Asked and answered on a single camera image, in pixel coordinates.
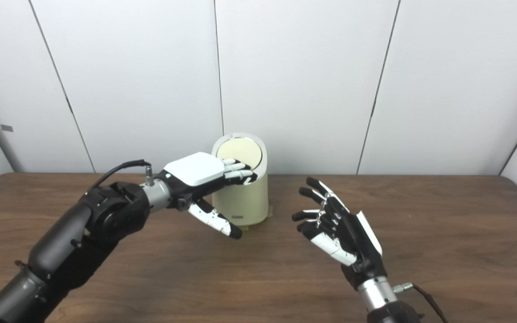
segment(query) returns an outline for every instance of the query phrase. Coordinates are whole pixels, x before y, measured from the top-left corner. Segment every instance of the robot finger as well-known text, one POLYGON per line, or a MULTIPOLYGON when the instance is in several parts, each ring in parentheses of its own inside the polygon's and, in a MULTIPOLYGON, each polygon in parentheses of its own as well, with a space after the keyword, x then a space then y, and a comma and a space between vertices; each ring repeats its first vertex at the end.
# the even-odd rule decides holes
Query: robot finger
POLYGON ((226 236, 233 239, 240 239, 242 237, 241 229, 229 222, 224 215, 218 213, 217 209, 210 205, 206 200, 201 199, 194 202, 189 207, 188 212, 201 220, 201 222, 220 231, 226 236))
POLYGON ((236 163, 240 163, 238 160, 234 159, 234 158, 229 158, 229 159, 223 159, 222 162, 225 164, 225 165, 232 165, 232 164, 236 164, 236 163))
POLYGON ((304 210, 293 214, 293 221, 302 221, 304 219, 317 219, 320 210, 304 210))
POLYGON ((250 170, 238 170, 224 173, 226 185, 243 184, 247 185, 257 180, 258 175, 250 170))
POLYGON ((332 190, 330 190, 328 186, 324 185, 323 182, 310 176, 306 178, 306 183, 308 184, 308 186, 316 188, 318 192, 320 192, 323 196, 326 196, 326 194, 328 193, 332 193, 332 190))
POLYGON ((298 193, 302 196, 310 197, 317 204, 323 205, 325 198, 312 188, 299 188, 298 193))
POLYGON ((243 164, 243 163, 224 165, 224 172, 232 172, 232 171, 244 170, 246 168, 248 168, 248 166, 246 164, 243 164))
POLYGON ((299 225, 297 225, 296 230, 298 232, 302 232, 302 227, 304 227, 304 225, 306 225, 306 223, 312 223, 316 227, 316 219, 308 219, 308 220, 304 221, 303 223, 300 223, 299 225))
POLYGON ((314 243, 322 251, 328 253, 332 258, 338 260, 340 263, 350 266, 355 263, 356 256, 352 253, 344 251, 338 239, 332 239, 329 235, 318 229, 312 223, 305 223, 302 227, 301 233, 314 243))

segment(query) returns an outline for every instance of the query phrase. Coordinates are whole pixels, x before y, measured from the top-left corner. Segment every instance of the beige cylinder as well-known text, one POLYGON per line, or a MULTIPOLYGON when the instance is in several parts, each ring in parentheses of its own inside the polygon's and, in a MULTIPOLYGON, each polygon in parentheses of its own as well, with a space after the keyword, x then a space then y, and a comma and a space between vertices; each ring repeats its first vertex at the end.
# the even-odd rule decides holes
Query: beige cylinder
POLYGON ((251 167, 258 175, 248 185, 227 186, 213 193, 213 206, 234 225, 260 223, 269 212, 267 149, 262 140, 248 133, 224 135, 213 146, 213 155, 234 158, 251 167))

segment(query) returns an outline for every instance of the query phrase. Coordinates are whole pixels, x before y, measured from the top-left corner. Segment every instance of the robotic hand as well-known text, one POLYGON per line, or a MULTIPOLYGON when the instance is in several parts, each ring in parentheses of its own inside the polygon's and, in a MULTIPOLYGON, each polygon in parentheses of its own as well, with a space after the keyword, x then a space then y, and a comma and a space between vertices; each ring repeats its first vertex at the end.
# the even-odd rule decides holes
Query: robotic hand
POLYGON ((364 214, 351 214, 343 202, 322 182, 308 177, 312 188, 300 188, 302 196, 313 199, 321 209, 293 214, 293 221, 307 239, 341 263, 342 272, 359 292, 365 304, 368 323, 420 323, 420 316, 394 292, 416 288, 447 323, 432 297, 418 286, 403 284, 390 287, 382 263, 382 247, 364 214))
POLYGON ((188 210, 224 235, 241 230, 218 213, 204 196, 257 176, 238 161, 196 153, 169 163, 153 176, 144 160, 123 163, 93 184, 35 244, 27 264, 0 291, 0 323, 43 323, 70 290, 84 285, 121 239, 143 228, 149 215, 170 208, 188 210), (146 182, 100 184, 127 167, 145 167, 146 182))

